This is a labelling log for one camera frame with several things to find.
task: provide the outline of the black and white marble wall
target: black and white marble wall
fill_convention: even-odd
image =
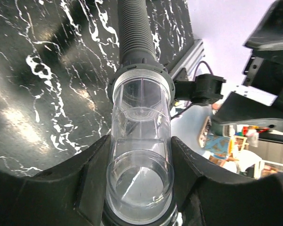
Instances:
[[[193,40],[185,0],[147,0],[157,57]],[[0,170],[33,176],[111,125],[117,0],[0,0]]]

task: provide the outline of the red object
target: red object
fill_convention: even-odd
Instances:
[[[243,126],[242,128],[242,134],[245,135],[247,134],[247,131],[249,130],[249,128],[247,126]]]
[[[259,133],[264,133],[265,131],[268,131],[268,130],[269,130],[269,128],[266,128],[264,130],[261,130]]]

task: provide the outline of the clear plastic container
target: clear plastic container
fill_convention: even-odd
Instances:
[[[111,135],[109,206],[131,224],[158,220],[169,208],[174,180],[165,87],[143,78],[120,85],[114,92]]]

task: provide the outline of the vacuum hose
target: vacuum hose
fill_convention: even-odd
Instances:
[[[145,0],[118,1],[120,63],[133,58],[156,60]]]

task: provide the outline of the black clamp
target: black clamp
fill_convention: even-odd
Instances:
[[[195,81],[175,81],[175,100],[191,101],[194,104],[213,104],[223,98],[222,84],[226,80],[212,74],[202,74]]]

